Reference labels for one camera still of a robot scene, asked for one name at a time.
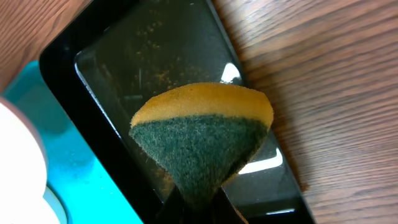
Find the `blue object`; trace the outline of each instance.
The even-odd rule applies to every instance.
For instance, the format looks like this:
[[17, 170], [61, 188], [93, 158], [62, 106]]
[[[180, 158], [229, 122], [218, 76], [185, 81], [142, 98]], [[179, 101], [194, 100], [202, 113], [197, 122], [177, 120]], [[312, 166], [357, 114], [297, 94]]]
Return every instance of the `blue object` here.
[[63, 202], [69, 224], [142, 223], [47, 88], [38, 62], [2, 95], [38, 130], [49, 162], [47, 185]]

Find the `yellow sponge layer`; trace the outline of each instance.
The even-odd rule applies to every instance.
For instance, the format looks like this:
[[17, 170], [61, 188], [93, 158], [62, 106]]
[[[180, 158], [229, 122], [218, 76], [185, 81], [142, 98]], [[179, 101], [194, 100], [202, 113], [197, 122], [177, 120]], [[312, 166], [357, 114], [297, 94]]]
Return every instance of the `yellow sponge layer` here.
[[255, 119], [270, 127], [274, 112], [265, 94], [243, 86], [194, 83], [152, 97], [134, 115], [131, 127], [181, 116], [219, 114]]

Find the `scrub sponge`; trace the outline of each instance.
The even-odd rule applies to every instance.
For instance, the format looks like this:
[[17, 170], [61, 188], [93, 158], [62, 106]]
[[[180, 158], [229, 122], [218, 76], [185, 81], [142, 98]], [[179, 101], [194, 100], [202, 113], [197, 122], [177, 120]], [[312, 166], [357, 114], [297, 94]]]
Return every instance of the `scrub sponge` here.
[[259, 91], [195, 83], [151, 98], [132, 118], [130, 136], [201, 210], [264, 143], [272, 120]]

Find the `wood grain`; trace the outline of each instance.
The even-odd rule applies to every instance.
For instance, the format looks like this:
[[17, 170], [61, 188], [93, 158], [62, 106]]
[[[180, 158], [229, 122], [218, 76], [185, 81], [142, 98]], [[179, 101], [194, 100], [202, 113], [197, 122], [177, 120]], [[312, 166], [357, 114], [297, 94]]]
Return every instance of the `wood grain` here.
[[[85, 0], [0, 2], [0, 90]], [[215, 0], [318, 223], [398, 223], [398, 0]]]

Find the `brown wooden surface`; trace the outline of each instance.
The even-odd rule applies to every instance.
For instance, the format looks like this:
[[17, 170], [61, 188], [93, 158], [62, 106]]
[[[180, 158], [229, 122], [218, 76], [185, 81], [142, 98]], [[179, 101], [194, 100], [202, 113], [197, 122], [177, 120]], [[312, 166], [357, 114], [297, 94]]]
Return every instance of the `brown wooden surface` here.
[[[87, 0], [0, 1], [0, 90]], [[398, 223], [398, 0], [215, 0], [319, 223]]]

